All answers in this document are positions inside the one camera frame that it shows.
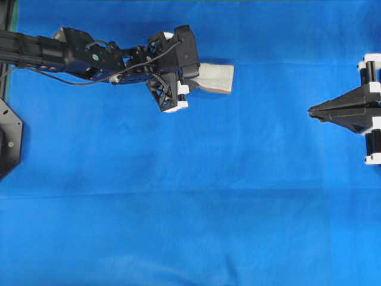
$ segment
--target black hexagonal base plate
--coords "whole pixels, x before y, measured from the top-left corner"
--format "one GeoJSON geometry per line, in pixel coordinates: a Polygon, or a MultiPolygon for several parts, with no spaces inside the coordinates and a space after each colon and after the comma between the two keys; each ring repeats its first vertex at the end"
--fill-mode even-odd
{"type": "Polygon", "coordinates": [[[23,122],[0,100],[0,180],[13,170],[21,159],[23,122]]]}

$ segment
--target black cylinder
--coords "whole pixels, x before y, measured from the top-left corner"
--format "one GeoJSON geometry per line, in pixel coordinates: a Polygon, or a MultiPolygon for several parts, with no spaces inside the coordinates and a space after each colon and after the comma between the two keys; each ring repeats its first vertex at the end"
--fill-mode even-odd
{"type": "Polygon", "coordinates": [[[374,153],[381,153],[381,130],[372,130],[372,135],[372,140],[374,141],[374,153]]]}
{"type": "Polygon", "coordinates": [[[374,61],[367,62],[367,82],[376,82],[376,67],[374,66],[374,61]]]}
{"type": "Polygon", "coordinates": [[[372,146],[371,146],[371,133],[366,133],[365,134],[365,140],[367,144],[367,156],[370,156],[372,152],[372,146]]]}
{"type": "Polygon", "coordinates": [[[361,85],[366,85],[367,82],[367,70],[361,69],[360,70],[360,79],[361,79],[361,85]]]}

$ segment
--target wrinkled blue fabric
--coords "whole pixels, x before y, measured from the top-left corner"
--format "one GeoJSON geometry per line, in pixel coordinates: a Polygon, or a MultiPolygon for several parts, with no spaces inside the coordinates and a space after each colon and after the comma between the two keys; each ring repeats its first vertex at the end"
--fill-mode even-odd
{"type": "Polygon", "coordinates": [[[201,60],[235,79],[161,114],[143,83],[15,71],[26,126],[0,183],[0,285],[378,284],[381,169],[364,138],[307,110],[360,84],[380,8],[20,0],[18,31],[35,36],[73,27],[130,48],[189,24],[201,60]]]}

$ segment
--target white foam block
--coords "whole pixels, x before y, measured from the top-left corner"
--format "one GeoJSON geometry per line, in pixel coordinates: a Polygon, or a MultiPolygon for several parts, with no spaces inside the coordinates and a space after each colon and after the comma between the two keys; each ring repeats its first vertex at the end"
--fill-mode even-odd
{"type": "Polygon", "coordinates": [[[233,87],[234,66],[202,63],[199,76],[192,79],[203,90],[229,94],[233,87]]]}

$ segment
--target blue cloth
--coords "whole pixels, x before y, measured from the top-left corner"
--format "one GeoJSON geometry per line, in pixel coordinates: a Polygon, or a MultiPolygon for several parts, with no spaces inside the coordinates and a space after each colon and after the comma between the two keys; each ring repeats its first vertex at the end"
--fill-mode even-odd
{"type": "Polygon", "coordinates": [[[307,109],[359,85],[380,1],[20,0],[18,31],[144,44],[190,24],[233,93],[161,114],[144,84],[28,71],[23,162],[0,184],[0,285],[376,285],[381,169],[307,109]]]}

